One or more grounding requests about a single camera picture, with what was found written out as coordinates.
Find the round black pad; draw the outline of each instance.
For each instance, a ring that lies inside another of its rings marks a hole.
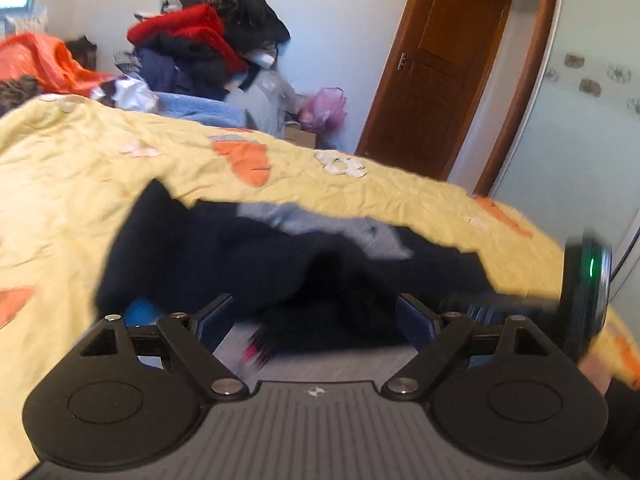
[[[596,447],[607,405],[568,360],[509,356],[451,376],[433,396],[453,444],[514,468],[571,463]]]
[[[554,389],[534,381],[509,381],[489,391],[489,406],[512,422],[544,422],[562,409],[562,397]]]
[[[112,356],[62,361],[28,397],[24,429],[43,460],[117,470],[153,461],[197,426],[198,399],[178,377]]]
[[[142,399],[135,386],[107,381],[80,388],[69,400],[69,411],[84,422],[114,424],[135,415]]]

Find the white pillow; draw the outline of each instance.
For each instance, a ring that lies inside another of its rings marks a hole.
[[[45,34],[48,24],[49,18],[46,10],[32,14],[31,16],[5,16],[4,34],[6,36],[22,34],[24,32],[40,32]]]

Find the gray ribbed base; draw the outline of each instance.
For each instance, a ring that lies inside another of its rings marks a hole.
[[[478,462],[436,433],[420,406],[372,383],[263,383],[214,407],[196,434],[159,461],[108,474],[43,464],[30,480],[602,480],[586,463],[515,472]]]

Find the logo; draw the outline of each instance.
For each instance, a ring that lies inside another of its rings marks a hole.
[[[326,393],[326,390],[324,388],[321,388],[320,386],[314,386],[313,388],[311,388],[310,390],[306,391],[310,396],[315,397],[316,399],[318,397],[323,396]]]

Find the wooden door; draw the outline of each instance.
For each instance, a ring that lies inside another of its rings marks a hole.
[[[446,179],[478,107],[510,4],[410,0],[358,153]]]

